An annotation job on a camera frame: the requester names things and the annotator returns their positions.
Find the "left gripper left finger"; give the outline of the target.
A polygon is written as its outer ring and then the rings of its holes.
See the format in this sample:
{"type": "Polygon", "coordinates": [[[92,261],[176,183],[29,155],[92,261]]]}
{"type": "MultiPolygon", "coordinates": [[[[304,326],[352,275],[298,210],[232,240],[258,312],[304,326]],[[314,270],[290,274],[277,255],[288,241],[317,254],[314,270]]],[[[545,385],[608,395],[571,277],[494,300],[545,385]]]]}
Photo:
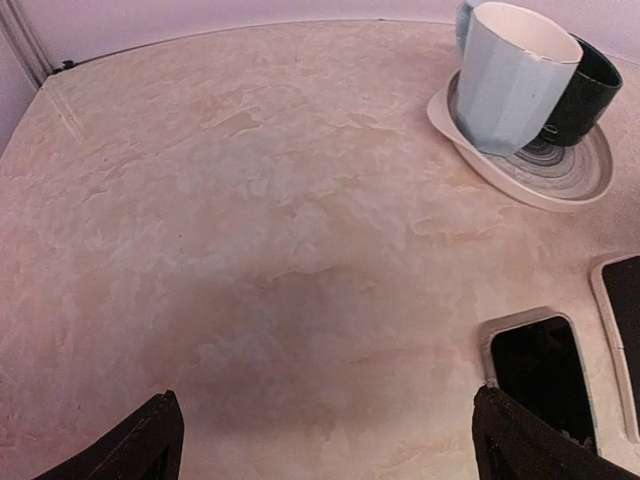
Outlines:
{"type": "Polygon", "coordinates": [[[185,425],[175,393],[156,394],[41,479],[177,479],[185,425]]]}

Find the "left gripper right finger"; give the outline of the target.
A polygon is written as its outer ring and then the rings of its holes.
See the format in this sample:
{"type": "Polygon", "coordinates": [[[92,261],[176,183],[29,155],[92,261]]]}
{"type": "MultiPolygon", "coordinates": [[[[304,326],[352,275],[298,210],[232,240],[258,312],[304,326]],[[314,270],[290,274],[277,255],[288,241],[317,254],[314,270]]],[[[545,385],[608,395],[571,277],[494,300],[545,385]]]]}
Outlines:
{"type": "Polygon", "coordinates": [[[637,477],[561,435],[498,388],[477,391],[472,438],[481,480],[637,477]]]}

